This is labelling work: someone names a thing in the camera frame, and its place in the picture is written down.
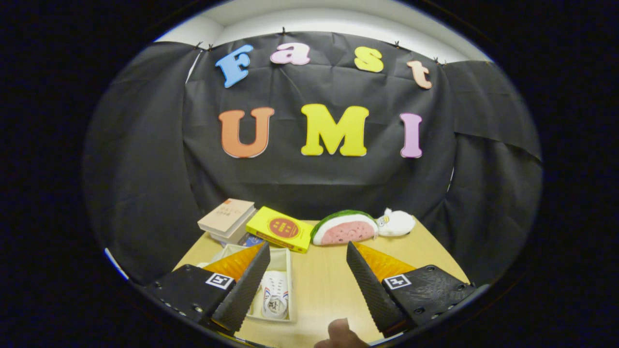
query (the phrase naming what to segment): orange letter u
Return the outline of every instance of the orange letter u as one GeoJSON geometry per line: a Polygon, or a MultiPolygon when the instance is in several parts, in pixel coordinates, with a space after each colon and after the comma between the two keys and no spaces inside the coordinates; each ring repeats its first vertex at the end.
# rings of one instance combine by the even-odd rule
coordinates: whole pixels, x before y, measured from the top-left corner
{"type": "Polygon", "coordinates": [[[251,116],[256,119],[256,140],[252,144],[242,144],[238,139],[240,121],[244,117],[243,110],[222,112],[219,120],[222,122],[222,147],[226,154],[247,159],[263,153],[269,143],[269,118],[275,110],[272,108],[255,108],[251,116]]]}

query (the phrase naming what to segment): white ceiling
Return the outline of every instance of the white ceiling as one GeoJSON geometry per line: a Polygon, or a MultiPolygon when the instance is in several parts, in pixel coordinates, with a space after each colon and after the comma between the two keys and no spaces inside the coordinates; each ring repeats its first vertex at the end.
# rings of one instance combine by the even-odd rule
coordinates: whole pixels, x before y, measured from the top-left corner
{"type": "Polygon", "coordinates": [[[343,9],[382,17],[431,36],[470,59],[490,60],[475,45],[447,26],[419,10],[393,0],[232,0],[200,15],[226,27],[259,15],[303,8],[343,9]]]}

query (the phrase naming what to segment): sneaker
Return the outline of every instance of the sneaker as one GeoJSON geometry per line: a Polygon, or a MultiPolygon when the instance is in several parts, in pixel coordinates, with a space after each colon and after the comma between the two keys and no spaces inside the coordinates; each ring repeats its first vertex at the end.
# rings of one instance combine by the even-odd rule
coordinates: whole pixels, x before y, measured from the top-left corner
{"type": "Polygon", "coordinates": [[[284,319],[288,313],[288,280],[286,273],[266,271],[262,277],[262,316],[271,319],[284,319]]]}

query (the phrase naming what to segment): letter m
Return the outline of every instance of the letter m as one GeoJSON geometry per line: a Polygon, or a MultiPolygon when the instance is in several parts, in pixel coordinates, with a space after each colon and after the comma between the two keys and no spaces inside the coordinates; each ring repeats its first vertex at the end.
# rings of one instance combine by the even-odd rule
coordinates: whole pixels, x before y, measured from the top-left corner
{"type": "Polygon", "coordinates": [[[301,148],[306,156],[322,155],[323,148],[319,138],[332,155],[344,138],[344,145],[340,148],[343,156],[364,156],[368,151],[363,146],[363,129],[365,118],[370,115],[364,107],[348,107],[338,123],[323,104],[307,104],[301,112],[308,118],[307,142],[301,148]]]}

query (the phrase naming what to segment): white plush toy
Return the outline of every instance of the white plush toy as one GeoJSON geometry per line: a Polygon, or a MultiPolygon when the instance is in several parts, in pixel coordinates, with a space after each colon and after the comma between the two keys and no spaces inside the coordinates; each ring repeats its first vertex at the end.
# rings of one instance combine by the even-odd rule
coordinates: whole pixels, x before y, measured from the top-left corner
{"type": "Polygon", "coordinates": [[[395,237],[405,235],[415,227],[415,219],[412,215],[403,211],[391,211],[385,209],[385,214],[376,219],[378,235],[395,237]]]}

